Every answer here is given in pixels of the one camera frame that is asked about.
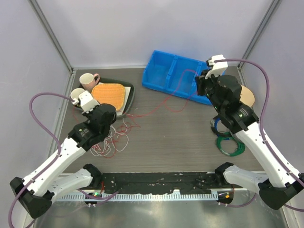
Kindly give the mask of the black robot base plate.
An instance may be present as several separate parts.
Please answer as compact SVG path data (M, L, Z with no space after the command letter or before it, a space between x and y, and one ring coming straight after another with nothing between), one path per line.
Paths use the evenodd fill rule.
M103 189L108 194L181 194L211 193L212 189L240 188L220 180L213 172L125 172L102 173L100 179L93 181L89 188Z

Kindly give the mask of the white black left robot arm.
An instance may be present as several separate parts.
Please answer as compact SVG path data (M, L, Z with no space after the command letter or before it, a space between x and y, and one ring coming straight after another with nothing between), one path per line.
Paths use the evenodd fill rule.
M97 189L102 173L92 164L86 164L74 174L58 179L58 176L93 145L104 141L116 121L115 107L100 104L92 111L83 113L86 121L77 124L67 138L43 164L24 178L15 177L9 185L20 204L33 218L45 214L52 203L63 195L89 187Z

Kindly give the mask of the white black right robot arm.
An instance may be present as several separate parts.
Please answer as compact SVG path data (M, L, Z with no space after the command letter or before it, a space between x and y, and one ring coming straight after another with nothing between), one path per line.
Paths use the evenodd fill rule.
M234 76L208 75L203 70L195 77L197 94L206 96L222 123L252 152L265 174L246 171L226 162L216 168L214 181L224 188L235 184L259 194L263 202L278 210L304 188L297 181L304 176L294 168L274 146L265 131L260 130L260 119L241 99L242 86Z

